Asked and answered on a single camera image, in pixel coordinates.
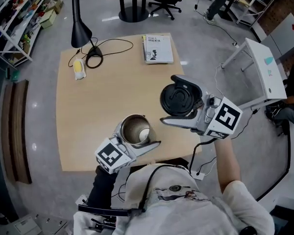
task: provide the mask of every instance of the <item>power strip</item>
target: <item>power strip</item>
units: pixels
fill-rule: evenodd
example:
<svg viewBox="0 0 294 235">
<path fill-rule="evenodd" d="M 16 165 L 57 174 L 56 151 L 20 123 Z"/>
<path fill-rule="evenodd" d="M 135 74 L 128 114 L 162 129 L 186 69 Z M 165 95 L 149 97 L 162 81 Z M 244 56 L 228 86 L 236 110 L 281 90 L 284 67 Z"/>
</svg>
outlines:
<svg viewBox="0 0 294 235">
<path fill-rule="evenodd" d="M 204 177 L 205 177 L 205 173 L 199 173 L 199 175 L 197 175 L 197 171 L 194 171 L 194 170 L 191 170 L 191 176 L 194 178 L 194 179 L 197 179 L 197 180 L 203 180 Z"/>
</svg>

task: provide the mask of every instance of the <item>shoe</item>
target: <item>shoe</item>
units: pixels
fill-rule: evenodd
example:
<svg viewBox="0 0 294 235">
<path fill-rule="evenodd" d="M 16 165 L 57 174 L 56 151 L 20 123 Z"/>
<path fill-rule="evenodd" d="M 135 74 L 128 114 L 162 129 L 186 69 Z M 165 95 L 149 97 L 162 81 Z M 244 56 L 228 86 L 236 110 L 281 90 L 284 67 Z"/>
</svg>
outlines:
<svg viewBox="0 0 294 235">
<path fill-rule="evenodd" d="M 205 16 L 204 17 L 204 19 L 206 20 L 206 22 L 208 23 L 208 24 L 213 24 L 213 25 L 215 25 L 216 24 L 216 21 L 215 20 L 209 20 L 208 18 L 207 18 L 207 16 Z"/>
<path fill-rule="evenodd" d="M 265 117 L 270 121 L 273 122 L 272 114 L 270 112 L 264 111 Z"/>
</svg>

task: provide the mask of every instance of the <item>white t-shirt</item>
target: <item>white t-shirt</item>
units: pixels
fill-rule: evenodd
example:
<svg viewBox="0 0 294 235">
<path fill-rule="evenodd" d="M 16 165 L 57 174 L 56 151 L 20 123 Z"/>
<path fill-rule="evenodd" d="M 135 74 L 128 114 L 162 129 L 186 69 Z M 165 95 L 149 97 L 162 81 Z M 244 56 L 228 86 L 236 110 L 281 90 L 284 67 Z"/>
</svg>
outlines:
<svg viewBox="0 0 294 235">
<path fill-rule="evenodd" d="M 125 203 L 137 208 L 151 173 L 159 166 L 145 166 L 130 175 L 126 183 Z M 273 235 L 270 214 L 251 196 L 240 181 L 230 183 L 222 197 L 233 214 L 258 235 Z M 202 194 L 186 170 L 175 167 L 158 169 L 149 185 L 146 212 L 134 217 L 118 217 L 113 235 L 237 235 L 239 232 L 226 213 Z M 84 231 L 85 214 L 74 215 L 74 234 L 96 234 Z"/>
</svg>

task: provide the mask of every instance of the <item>stainless steel cup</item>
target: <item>stainless steel cup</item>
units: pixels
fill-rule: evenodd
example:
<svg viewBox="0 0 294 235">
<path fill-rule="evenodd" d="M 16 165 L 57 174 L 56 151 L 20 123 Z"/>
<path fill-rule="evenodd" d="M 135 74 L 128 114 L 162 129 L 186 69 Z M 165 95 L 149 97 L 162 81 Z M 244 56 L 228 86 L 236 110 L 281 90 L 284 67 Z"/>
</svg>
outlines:
<svg viewBox="0 0 294 235">
<path fill-rule="evenodd" d="M 129 144 L 145 144 L 155 140 L 155 132 L 143 115 L 127 116 L 121 123 L 121 136 Z"/>
</svg>

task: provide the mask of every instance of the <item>wire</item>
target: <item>wire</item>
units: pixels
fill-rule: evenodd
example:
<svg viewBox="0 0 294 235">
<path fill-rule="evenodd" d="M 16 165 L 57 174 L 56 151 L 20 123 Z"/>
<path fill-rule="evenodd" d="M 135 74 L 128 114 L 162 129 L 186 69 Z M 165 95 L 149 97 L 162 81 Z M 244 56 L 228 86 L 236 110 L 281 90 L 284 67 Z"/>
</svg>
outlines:
<svg viewBox="0 0 294 235">
<path fill-rule="evenodd" d="M 249 117 L 249 119 L 248 119 L 248 121 L 247 121 L 247 124 L 244 126 L 244 128 L 243 128 L 243 130 L 235 137 L 235 138 L 237 138 L 244 130 L 245 130 L 245 128 L 248 126 L 248 124 L 249 124 L 249 121 L 250 121 L 250 119 L 251 119 L 251 117 L 254 115 L 254 113 L 252 113 L 251 115 L 250 115 L 250 117 Z"/>
<path fill-rule="evenodd" d="M 102 45 L 103 43 L 108 42 L 108 41 L 111 41 L 111 40 L 119 40 L 119 41 L 128 42 L 128 43 L 131 43 L 132 46 L 131 46 L 130 48 L 126 49 L 126 50 L 122 50 L 122 51 L 118 51 L 118 52 L 113 52 L 113 53 L 108 53 L 108 54 L 104 54 L 104 55 L 102 55 L 102 56 L 107 56 L 107 55 L 112 55 L 112 54 L 122 53 L 122 52 L 125 52 L 125 51 L 128 51 L 128 50 L 132 49 L 133 46 L 134 46 L 134 44 L 133 44 L 131 41 L 129 41 L 129 40 L 118 39 L 118 38 L 111 38 L 111 39 L 107 39 L 107 40 L 103 41 L 102 43 L 100 43 L 99 45 L 97 45 L 97 47 L 99 47 L 99 46 Z"/>
<path fill-rule="evenodd" d="M 69 62 L 68 62 L 68 66 L 69 67 L 73 67 L 73 65 L 70 65 L 70 61 L 77 55 L 77 54 L 79 54 L 79 52 L 80 52 L 80 49 L 78 49 L 77 51 L 76 51 L 76 53 L 70 58 L 70 60 L 69 60 Z"/>
<path fill-rule="evenodd" d="M 214 165 L 216 164 L 216 162 L 217 162 L 217 161 L 215 161 L 214 164 L 211 166 L 210 171 L 205 175 L 205 177 L 208 176 L 208 175 L 210 174 L 210 172 L 212 171 L 212 168 L 214 167 Z"/>
<path fill-rule="evenodd" d="M 220 67 L 223 63 L 220 63 L 217 67 L 216 67 L 216 74 L 215 74 L 215 82 L 216 82 L 216 87 L 217 87 L 217 90 L 222 94 L 222 96 L 224 96 L 224 94 L 222 93 L 222 91 L 220 91 L 220 89 L 218 88 L 218 82 L 217 82 L 217 69 L 218 67 Z"/>
<path fill-rule="evenodd" d="M 96 38 L 96 43 L 94 44 L 94 46 L 96 46 L 96 44 L 98 43 L 98 38 L 97 37 L 92 37 L 92 39 L 93 38 Z M 82 48 L 80 49 L 80 52 L 82 52 L 84 55 L 87 55 L 87 53 L 84 53 L 83 52 L 83 46 L 82 46 Z"/>
<path fill-rule="evenodd" d="M 210 139 L 209 141 L 198 143 L 198 144 L 194 147 L 194 151 L 193 151 L 193 155 L 192 155 L 192 160 L 191 160 L 190 168 L 189 168 L 189 173 L 190 173 L 190 174 L 192 174 L 192 173 L 191 173 L 191 170 L 192 170 L 192 165 L 193 165 L 194 158 L 195 158 L 196 149 L 197 149 L 200 145 L 210 144 L 210 143 L 213 143 L 215 140 L 217 140 L 217 139 L 216 139 L 216 138 L 213 138 L 213 139 Z"/>
<path fill-rule="evenodd" d="M 125 184 L 123 184 L 123 185 L 120 186 L 119 192 L 117 194 L 117 195 L 119 195 L 119 198 L 122 199 L 123 201 L 125 201 L 125 200 L 120 196 L 120 194 L 121 194 L 120 190 L 121 190 L 122 186 L 125 186 L 125 185 L 126 185 L 126 182 L 125 182 Z"/>
<path fill-rule="evenodd" d="M 204 165 L 207 165 L 207 164 L 211 163 L 215 158 L 217 158 L 217 157 L 214 157 L 211 161 L 202 164 L 202 165 L 200 166 L 200 168 L 199 168 L 199 171 L 196 173 L 196 175 L 198 176 L 198 175 L 200 174 L 201 168 L 202 168 Z"/>
<path fill-rule="evenodd" d="M 122 193 L 125 193 L 125 192 L 118 192 L 117 194 L 114 194 L 113 196 L 111 196 L 111 198 L 115 197 L 116 195 L 122 194 Z"/>
<path fill-rule="evenodd" d="M 98 38 L 97 38 L 97 37 L 92 37 L 92 38 L 96 38 L 96 39 L 97 39 L 96 43 L 94 44 L 94 45 L 96 46 L 96 44 L 98 43 Z M 128 42 L 128 43 L 131 43 L 132 46 L 131 46 L 130 48 L 126 49 L 126 50 L 122 50 L 122 51 L 118 51 L 118 52 L 112 52 L 112 53 L 107 53 L 107 54 L 104 54 L 104 55 L 102 55 L 102 56 L 92 56 L 92 57 L 103 57 L 103 56 L 107 56 L 107 55 L 118 54 L 118 53 L 122 53 L 122 52 L 128 51 L 128 50 L 130 50 L 130 49 L 132 49 L 132 48 L 134 47 L 134 44 L 133 44 L 131 41 L 129 41 L 129 40 L 125 40 L 125 39 L 118 39 L 118 38 L 107 39 L 107 40 L 103 41 L 102 43 L 100 43 L 99 45 L 97 45 L 96 47 L 98 47 L 98 46 L 102 45 L 103 43 L 105 43 L 105 42 L 107 42 L 107 41 L 110 41 L 110 40 L 119 40 L 119 41 Z M 84 53 L 84 52 L 83 52 L 83 47 L 82 47 L 81 49 L 78 49 L 77 52 L 76 52 L 76 53 L 70 58 L 70 60 L 69 60 L 69 62 L 68 62 L 68 66 L 69 66 L 69 67 L 73 67 L 73 65 L 70 65 L 70 61 L 71 61 L 71 60 L 72 60 L 77 54 L 79 54 L 80 52 L 81 52 L 82 54 L 84 54 L 84 56 L 83 56 L 81 59 L 84 59 L 84 58 L 87 56 L 87 53 Z"/>
<path fill-rule="evenodd" d="M 198 2 L 197 2 L 197 4 L 195 5 L 195 11 L 198 13 L 198 14 L 200 14 L 201 16 L 203 16 L 204 17 L 204 15 L 203 14 L 201 14 L 200 12 L 198 12 L 197 11 L 197 7 L 198 7 L 198 3 L 199 3 L 199 0 L 198 0 Z M 209 25 L 212 25 L 212 26 L 216 26 L 216 27 L 218 27 L 218 28 L 220 28 L 220 29 L 222 29 L 222 30 L 224 30 L 225 31 L 225 33 L 237 44 L 237 41 L 225 30 L 225 29 L 223 29 L 221 26 L 219 26 L 219 25 L 216 25 L 216 24 L 212 24 L 212 23 L 208 23 L 207 21 L 206 21 L 206 23 L 207 24 L 209 24 Z M 252 57 L 251 57 L 251 55 L 249 55 L 245 50 L 243 50 L 243 52 L 245 52 L 251 59 L 252 59 Z"/>
</svg>

